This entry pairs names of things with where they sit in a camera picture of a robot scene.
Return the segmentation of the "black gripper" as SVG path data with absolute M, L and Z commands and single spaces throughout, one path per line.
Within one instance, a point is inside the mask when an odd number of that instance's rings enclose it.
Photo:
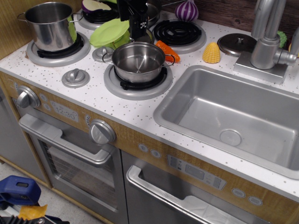
M 121 21 L 129 21 L 129 33 L 132 40 L 145 36 L 148 28 L 146 0 L 117 0 Z

